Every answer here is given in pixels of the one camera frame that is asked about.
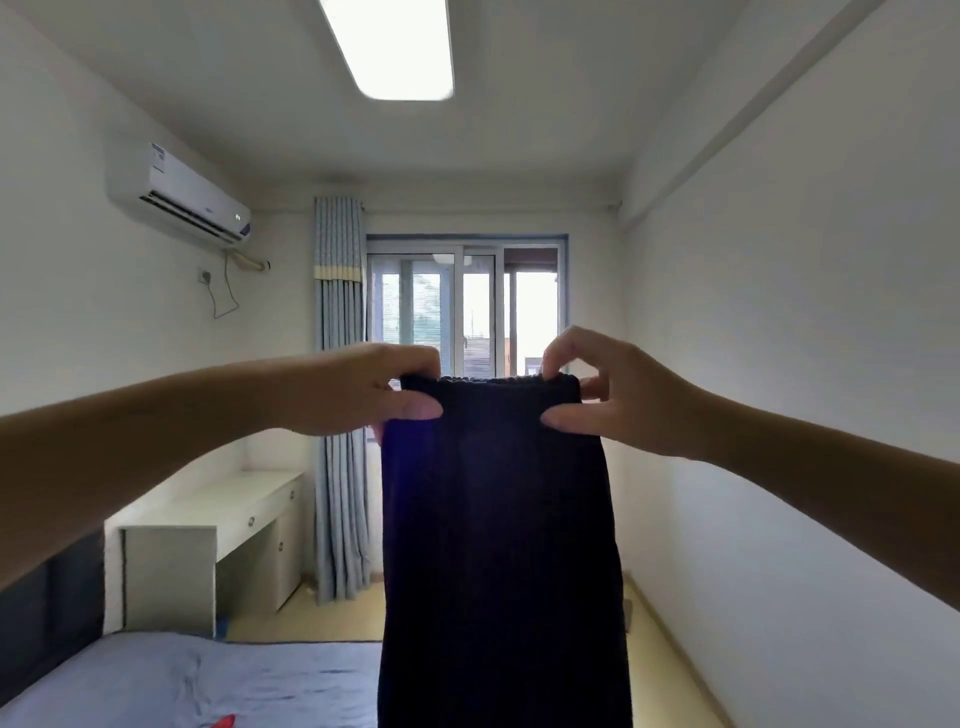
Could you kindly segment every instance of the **rectangular ceiling lamp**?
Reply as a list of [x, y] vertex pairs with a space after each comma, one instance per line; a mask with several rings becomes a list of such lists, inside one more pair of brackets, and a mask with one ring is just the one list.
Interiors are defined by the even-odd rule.
[[360, 91], [384, 101], [453, 95], [446, 0], [320, 0]]

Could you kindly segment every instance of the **hand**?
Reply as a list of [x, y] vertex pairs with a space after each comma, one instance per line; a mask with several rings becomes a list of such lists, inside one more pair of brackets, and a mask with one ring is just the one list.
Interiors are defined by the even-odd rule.
[[444, 409], [421, 392], [397, 392], [406, 374], [440, 376], [433, 347], [354, 344], [310, 356], [253, 362], [262, 367], [261, 407], [268, 427], [335, 435], [387, 420], [432, 420]]
[[569, 328], [543, 353], [543, 377], [581, 359], [599, 370], [581, 381], [584, 400], [543, 413], [563, 432], [600, 435], [660, 455], [696, 457], [712, 395], [675, 375], [633, 344]]

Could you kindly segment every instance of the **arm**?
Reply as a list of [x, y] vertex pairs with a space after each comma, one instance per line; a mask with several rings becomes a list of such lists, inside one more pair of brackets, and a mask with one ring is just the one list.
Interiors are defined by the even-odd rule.
[[725, 400], [593, 331], [555, 340], [544, 376], [577, 358], [604, 373], [583, 383], [601, 402], [548, 425], [741, 475], [960, 609], [960, 465]]
[[429, 347], [361, 344], [213, 367], [0, 418], [0, 589], [201, 455], [268, 427], [309, 435], [439, 417], [391, 378]]

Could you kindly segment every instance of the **air conditioner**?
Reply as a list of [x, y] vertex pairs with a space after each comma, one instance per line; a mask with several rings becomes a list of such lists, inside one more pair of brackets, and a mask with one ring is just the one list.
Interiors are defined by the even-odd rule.
[[221, 248], [238, 248], [250, 237], [250, 210], [158, 144], [111, 144], [108, 194]]

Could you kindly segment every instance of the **power cord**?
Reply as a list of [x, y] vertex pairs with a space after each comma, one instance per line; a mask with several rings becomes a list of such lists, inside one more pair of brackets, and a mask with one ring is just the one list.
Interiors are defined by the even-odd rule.
[[229, 263], [230, 257], [227, 251], [224, 251], [224, 282], [227, 284], [227, 291], [230, 293], [230, 299], [233, 301], [233, 308], [228, 308], [223, 313], [217, 313], [217, 299], [213, 295], [213, 289], [210, 287], [210, 281], [207, 280], [206, 292], [210, 294], [210, 300], [213, 301], [213, 320], [222, 319], [229, 313], [233, 313], [237, 308], [240, 307], [240, 302], [236, 300], [236, 297], [233, 295], [233, 288], [230, 287], [230, 276], [227, 273], [227, 264]]

